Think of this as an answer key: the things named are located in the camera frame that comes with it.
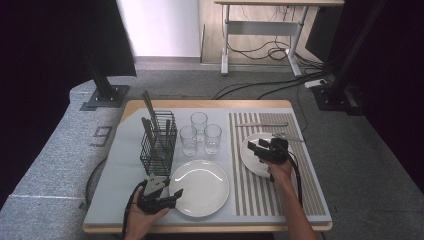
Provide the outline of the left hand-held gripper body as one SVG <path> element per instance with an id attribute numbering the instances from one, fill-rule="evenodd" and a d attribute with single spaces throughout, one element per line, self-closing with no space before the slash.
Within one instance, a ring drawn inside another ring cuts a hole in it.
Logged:
<path id="1" fill-rule="evenodd" d="M 142 191 L 137 199 L 137 206 L 146 214 L 156 214 L 162 210 L 159 201 L 163 199 L 161 194 L 169 186 L 170 180 L 150 174 L 142 182 Z"/>

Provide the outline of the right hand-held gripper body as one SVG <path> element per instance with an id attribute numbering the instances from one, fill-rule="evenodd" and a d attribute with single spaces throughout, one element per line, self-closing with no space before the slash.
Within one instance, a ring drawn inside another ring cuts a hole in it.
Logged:
<path id="1" fill-rule="evenodd" d="M 266 141 L 270 143 L 270 146 L 269 148 L 265 148 L 266 154 L 264 160 L 270 161 L 274 164 L 283 164 L 289 159 L 288 142 L 302 142 L 302 139 L 281 132 L 272 133 L 271 139 Z"/>

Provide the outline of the white plate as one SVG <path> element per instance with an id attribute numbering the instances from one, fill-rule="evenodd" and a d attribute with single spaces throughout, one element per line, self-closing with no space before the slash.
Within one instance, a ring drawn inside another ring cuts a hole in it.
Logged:
<path id="1" fill-rule="evenodd" d="M 169 194 L 182 190 L 176 209 L 189 217 L 206 217 L 217 212 L 227 201 L 229 179 L 217 164 L 193 160 L 180 166 L 172 175 Z"/>
<path id="2" fill-rule="evenodd" d="M 255 133 L 250 136 L 248 136 L 241 144 L 239 154 L 240 158 L 245 165 L 247 169 L 249 169 L 254 174 L 261 176 L 261 177 L 269 177 L 267 166 L 264 163 L 261 163 L 260 159 L 257 156 L 254 155 L 254 153 L 247 148 L 247 143 L 252 142 L 256 144 L 258 147 L 264 148 L 259 145 L 258 140 L 264 139 L 264 140 L 270 140 L 272 133 Z M 291 158 L 291 146 L 288 142 L 288 152 L 289 152 L 289 159 Z"/>

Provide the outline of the black wire cutlery basket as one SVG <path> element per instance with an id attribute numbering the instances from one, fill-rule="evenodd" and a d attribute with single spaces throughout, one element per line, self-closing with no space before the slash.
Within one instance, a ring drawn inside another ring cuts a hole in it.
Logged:
<path id="1" fill-rule="evenodd" d="M 152 131 L 155 137 L 155 147 L 151 149 L 144 130 L 141 141 L 140 161 L 148 175 L 154 174 L 156 176 L 169 177 L 173 164 L 178 130 L 174 114 L 171 111 L 161 110 L 155 112 L 160 131 L 156 132 L 151 122 Z M 171 142 L 169 145 L 166 144 L 165 140 L 167 119 L 171 120 Z"/>

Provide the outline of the clear drinking glass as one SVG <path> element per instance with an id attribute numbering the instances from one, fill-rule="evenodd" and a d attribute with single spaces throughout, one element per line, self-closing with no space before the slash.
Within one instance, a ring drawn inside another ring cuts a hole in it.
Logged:
<path id="1" fill-rule="evenodd" d="M 205 130 L 205 151 L 207 154 L 215 155 L 220 151 L 222 129 L 216 124 L 207 125 Z"/>
<path id="2" fill-rule="evenodd" d="M 191 125 L 197 131 L 197 141 L 202 142 L 205 139 L 204 129 L 207 126 L 208 116 L 203 112 L 195 112 L 190 117 Z"/>
<path id="3" fill-rule="evenodd" d="M 180 129 L 180 141 L 182 152 L 186 156 L 194 156 L 197 153 L 197 130 L 187 125 Z"/>

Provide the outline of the person's right hand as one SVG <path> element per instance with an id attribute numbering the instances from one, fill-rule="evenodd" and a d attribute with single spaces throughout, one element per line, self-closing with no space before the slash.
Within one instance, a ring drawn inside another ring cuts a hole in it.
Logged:
<path id="1" fill-rule="evenodd" d="M 292 165 L 289 161 L 286 161 L 280 165 L 274 164 L 267 160 L 263 160 L 263 163 L 268 166 L 268 173 L 273 176 L 274 185 L 279 190 L 287 190 L 292 187 Z"/>

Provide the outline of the person's left hand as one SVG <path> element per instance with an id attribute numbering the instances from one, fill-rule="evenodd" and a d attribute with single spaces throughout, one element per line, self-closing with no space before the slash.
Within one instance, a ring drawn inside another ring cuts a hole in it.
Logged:
<path id="1" fill-rule="evenodd" d="M 169 208 L 165 208 L 154 215 L 144 213 L 137 206 L 137 199 L 141 191 L 142 188 L 139 187 L 134 194 L 134 199 L 129 209 L 126 211 L 128 216 L 125 236 L 145 236 L 154 223 L 170 211 Z"/>

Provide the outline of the striped placemat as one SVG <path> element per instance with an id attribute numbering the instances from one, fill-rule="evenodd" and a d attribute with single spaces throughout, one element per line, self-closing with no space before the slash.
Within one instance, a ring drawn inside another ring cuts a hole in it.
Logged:
<path id="1" fill-rule="evenodd" d="M 297 120 L 292 113 L 230 113 L 229 134 L 233 174 L 233 213 L 237 216 L 281 216 L 283 211 L 278 200 L 277 190 L 269 177 L 261 177 L 245 167 L 239 150 L 242 142 L 255 133 L 278 133 L 301 136 Z M 286 127 L 235 127 L 241 123 L 288 123 Z M 291 157 L 298 164 L 299 172 L 294 180 L 301 180 L 303 208 L 312 220 L 324 221 L 329 218 L 315 170 L 305 143 L 290 141 Z"/>

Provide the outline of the light grey table cover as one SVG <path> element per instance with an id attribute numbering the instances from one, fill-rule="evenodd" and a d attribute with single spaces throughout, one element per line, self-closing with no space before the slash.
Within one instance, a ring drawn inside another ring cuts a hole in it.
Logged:
<path id="1" fill-rule="evenodd" d="M 219 165 L 227 174 L 230 191 L 225 204 L 214 214 L 206 217 L 189 217 L 176 208 L 160 220 L 162 226 L 201 226 L 201 225 L 283 225 L 281 216 L 237 216 L 233 213 L 233 174 L 228 115 L 236 112 L 248 113 L 292 113 L 290 108 L 207 108 L 205 114 L 211 124 L 221 127 L 221 149 L 218 154 L 209 155 L 200 149 L 191 157 L 183 154 L 180 148 L 174 151 L 171 177 L 183 164 L 193 160 L 207 160 Z M 106 166 L 97 185 L 92 204 L 84 220 L 88 232 L 101 232 L 121 225 L 124 208 L 134 187 L 145 179 L 146 172 L 140 161 L 141 141 L 144 135 L 141 118 L 147 111 L 138 109 L 123 120 L 117 128 Z M 301 180 L 292 178 L 294 185 L 300 186 Z M 327 226 L 332 218 L 324 221 L 308 220 L 315 226 Z"/>

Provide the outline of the steel cutlery piece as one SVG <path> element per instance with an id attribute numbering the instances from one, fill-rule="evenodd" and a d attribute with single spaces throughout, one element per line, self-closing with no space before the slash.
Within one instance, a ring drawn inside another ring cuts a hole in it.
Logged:
<path id="1" fill-rule="evenodd" d="M 142 95 L 143 100 L 144 100 L 144 103 L 145 103 L 145 105 L 146 105 L 146 107 L 147 107 L 147 109 L 149 111 L 149 114 L 150 114 L 150 117 L 151 117 L 151 122 L 153 124 L 153 128 L 154 128 L 154 130 L 156 132 L 159 132 L 160 131 L 160 128 L 159 128 L 159 125 L 158 125 L 156 112 L 155 112 L 155 110 L 153 108 L 153 104 L 151 102 L 149 93 L 148 93 L 147 90 L 145 90 L 141 95 Z"/>
<path id="2" fill-rule="evenodd" d="M 152 131 L 151 121 L 146 118 L 141 119 L 151 149 L 155 147 L 155 137 Z"/>

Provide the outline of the white power strip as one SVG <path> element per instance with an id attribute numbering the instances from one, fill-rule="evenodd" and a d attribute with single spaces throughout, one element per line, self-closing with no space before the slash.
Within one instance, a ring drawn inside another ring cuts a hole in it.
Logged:
<path id="1" fill-rule="evenodd" d="M 326 85 L 328 82 L 325 79 L 312 80 L 304 83 L 305 88 L 312 88 Z"/>

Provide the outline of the black metal stand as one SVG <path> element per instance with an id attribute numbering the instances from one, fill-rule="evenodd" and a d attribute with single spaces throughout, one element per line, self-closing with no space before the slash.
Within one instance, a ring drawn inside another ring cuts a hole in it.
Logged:
<path id="1" fill-rule="evenodd" d="M 82 104 L 80 110 L 95 111 L 98 108 L 120 108 L 129 86 L 111 85 L 107 77 L 99 70 L 90 52 L 86 53 L 86 63 L 96 89 L 90 99 Z"/>
<path id="2" fill-rule="evenodd" d="M 382 67 L 378 31 L 388 0 L 345 0 L 333 11 L 335 24 L 325 69 L 331 84 L 314 87 L 313 94 L 322 111 L 345 111 L 361 115 L 369 105 L 372 84 Z"/>

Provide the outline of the desk with white metal legs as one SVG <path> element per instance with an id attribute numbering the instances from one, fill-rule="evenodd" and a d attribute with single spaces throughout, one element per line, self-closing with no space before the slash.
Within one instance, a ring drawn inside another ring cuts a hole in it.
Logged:
<path id="1" fill-rule="evenodd" d="M 285 50 L 293 74 L 301 76 L 301 71 L 295 56 L 296 48 L 303 30 L 305 19 L 310 7 L 340 7 L 344 0 L 214 0 L 225 8 L 223 20 L 224 46 L 221 54 L 221 74 L 229 73 L 228 51 L 230 35 L 258 35 L 258 36 L 288 36 L 290 46 Z M 265 22 L 242 21 L 230 19 L 231 6 L 293 6 L 302 8 L 302 16 L 298 22 Z"/>

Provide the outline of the dark curtain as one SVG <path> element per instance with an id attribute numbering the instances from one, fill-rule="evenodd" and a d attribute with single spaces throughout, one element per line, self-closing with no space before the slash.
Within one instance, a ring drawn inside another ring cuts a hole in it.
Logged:
<path id="1" fill-rule="evenodd" d="M 320 7 L 306 48 L 325 64 L 338 7 Z M 424 193 L 424 0 L 388 0 L 378 31 L 382 67 L 362 115 Z"/>
<path id="2" fill-rule="evenodd" d="M 0 208 L 96 71 L 136 74 L 118 0 L 0 0 Z"/>

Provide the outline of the white partition panel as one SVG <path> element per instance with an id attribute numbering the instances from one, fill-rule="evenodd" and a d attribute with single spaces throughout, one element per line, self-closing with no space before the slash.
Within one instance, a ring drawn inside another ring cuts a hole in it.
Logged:
<path id="1" fill-rule="evenodd" d="M 133 55 L 199 57 L 198 0 L 117 0 Z"/>

